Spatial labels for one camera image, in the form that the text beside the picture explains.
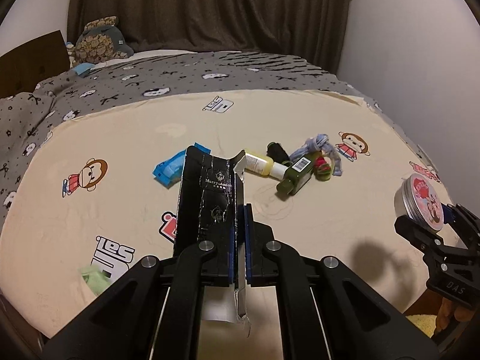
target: beige fabric sheet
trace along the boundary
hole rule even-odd
[[[211,110],[216,96],[223,101]],[[32,160],[6,218],[0,287],[51,337],[94,299],[80,268],[111,264],[115,279],[147,254],[171,256],[165,234],[174,225],[168,212],[176,213],[179,183],[167,190],[155,181],[156,164],[194,142],[230,158],[242,148],[263,153],[271,141],[292,152],[317,133],[338,145],[340,133],[356,134],[369,155],[342,156],[341,177],[312,179],[285,201],[275,196],[277,181],[246,174],[245,201],[276,239],[311,258],[339,257],[403,311],[425,289],[428,271],[422,254],[395,233],[393,199],[413,172],[410,162],[421,163],[361,98],[319,91],[175,95],[61,124]],[[431,183],[449,203],[444,186]],[[457,242],[448,226],[440,235],[447,244]],[[232,358],[282,358],[275,290],[248,287],[247,310],[249,338],[234,324],[202,323],[200,358],[220,358],[223,347]]]

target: white wall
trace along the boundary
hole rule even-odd
[[[464,0],[353,0],[338,76],[429,155],[480,216],[480,26]]]
[[[16,0],[0,25],[0,56],[46,33],[67,34],[70,0]]]

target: yellow bottle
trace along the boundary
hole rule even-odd
[[[247,157],[246,168],[261,176],[272,176],[277,180],[282,180],[287,167],[281,163],[274,162],[270,157],[259,155],[252,151],[245,149],[245,156]]]

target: silver screw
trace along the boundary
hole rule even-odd
[[[198,244],[198,247],[203,251],[211,251],[214,245],[212,241],[207,240],[207,241],[200,241],[200,243]]]
[[[328,256],[325,257],[323,263],[327,268],[337,268],[338,267],[338,260],[335,257]]]
[[[145,268],[151,268],[155,266],[157,259],[154,256],[145,256],[142,258],[142,266]]]
[[[268,241],[266,246],[269,251],[278,251],[282,247],[282,244],[278,241]]]

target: silver tin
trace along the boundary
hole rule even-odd
[[[443,210],[434,188],[428,180],[412,174],[404,180],[394,197],[397,217],[408,215],[420,226],[438,232],[443,227]]]

